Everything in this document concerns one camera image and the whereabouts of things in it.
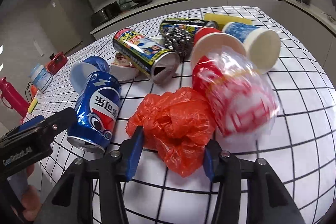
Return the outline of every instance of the grid tablecloth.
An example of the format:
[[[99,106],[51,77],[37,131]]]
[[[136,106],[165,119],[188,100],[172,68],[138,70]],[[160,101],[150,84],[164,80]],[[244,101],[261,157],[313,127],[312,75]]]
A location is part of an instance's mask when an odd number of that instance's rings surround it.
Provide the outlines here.
[[[159,25],[166,17],[202,19],[205,13],[245,17],[253,25],[278,32],[281,38],[280,57],[274,68],[263,77],[279,96],[282,109],[271,134],[248,144],[232,145],[220,135],[216,138],[224,150],[239,158],[265,158],[284,183],[300,209],[306,223],[316,223],[328,210],[335,197],[336,91],[313,55],[289,31],[257,7],[225,6],[186,10],[130,26],[147,37],[159,35]],[[68,58],[68,63],[53,79],[44,94],[38,94],[38,105],[32,115],[48,117],[66,107],[74,107],[78,94],[70,84],[71,67],[85,58],[98,55],[109,64],[115,56],[113,34],[103,37]],[[114,128],[117,149],[127,139],[127,120],[148,93],[174,92],[191,86],[189,59],[181,62],[176,75],[165,86],[154,85],[144,75],[122,83],[122,107]],[[77,157],[91,160],[98,155],[70,145],[66,132],[52,144],[53,153],[40,166],[51,183],[59,180]],[[157,153],[144,150],[137,173],[131,182],[122,184],[125,207],[132,223],[210,223],[219,185],[211,184],[202,168],[182,179],[168,170]],[[94,222],[100,223],[99,181],[94,181]],[[247,182],[242,180],[239,223],[246,223]]]

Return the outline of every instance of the plastic bottle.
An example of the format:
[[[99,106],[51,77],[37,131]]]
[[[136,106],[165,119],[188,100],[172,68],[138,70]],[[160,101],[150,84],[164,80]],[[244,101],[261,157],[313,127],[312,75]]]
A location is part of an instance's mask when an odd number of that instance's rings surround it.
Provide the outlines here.
[[[37,64],[30,73],[30,79],[33,82],[33,85],[36,86],[38,90],[44,92],[49,84],[52,82],[53,76],[47,71],[47,69],[43,65]]]
[[[29,103],[17,92],[13,85],[6,81],[6,77],[0,79],[0,99],[4,105],[8,108],[14,109],[21,117],[25,117],[28,111]],[[9,103],[10,107],[3,101],[5,98]]]

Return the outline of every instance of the red plastic bag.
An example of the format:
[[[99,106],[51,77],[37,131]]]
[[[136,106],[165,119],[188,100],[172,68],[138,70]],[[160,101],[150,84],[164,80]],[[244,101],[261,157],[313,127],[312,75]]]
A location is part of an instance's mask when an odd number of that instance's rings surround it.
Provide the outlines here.
[[[143,126],[145,146],[156,149],[167,167],[187,177],[203,163],[204,147],[216,123],[207,100],[192,88],[148,94],[130,117],[126,132]]]

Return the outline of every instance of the plastic bag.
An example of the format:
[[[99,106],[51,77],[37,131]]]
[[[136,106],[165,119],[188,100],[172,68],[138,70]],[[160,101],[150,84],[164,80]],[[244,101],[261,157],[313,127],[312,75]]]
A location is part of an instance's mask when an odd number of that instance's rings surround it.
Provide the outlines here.
[[[127,134],[132,136],[137,126],[143,126],[145,146],[156,149],[170,170],[187,177],[202,166],[216,123],[207,100],[184,87],[146,95],[127,123]]]
[[[278,98],[255,65],[229,47],[199,60],[193,88],[208,99],[224,137],[270,131],[280,110]]]

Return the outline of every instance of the yellow sponge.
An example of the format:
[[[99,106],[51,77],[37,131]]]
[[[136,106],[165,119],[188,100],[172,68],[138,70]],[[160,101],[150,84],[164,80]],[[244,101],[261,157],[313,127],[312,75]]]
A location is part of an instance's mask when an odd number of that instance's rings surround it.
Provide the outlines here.
[[[34,110],[34,108],[36,107],[38,103],[38,100],[36,98],[34,98],[34,100],[31,102],[30,106],[28,107],[28,113],[31,114]]]
[[[226,15],[217,15],[217,14],[205,14],[203,19],[207,21],[211,21],[211,20],[216,21],[218,23],[219,30],[222,30],[223,27],[231,21],[240,22],[240,23],[244,23],[247,25],[252,25],[251,19],[247,19],[243,17],[232,17],[232,16],[226,16]]]

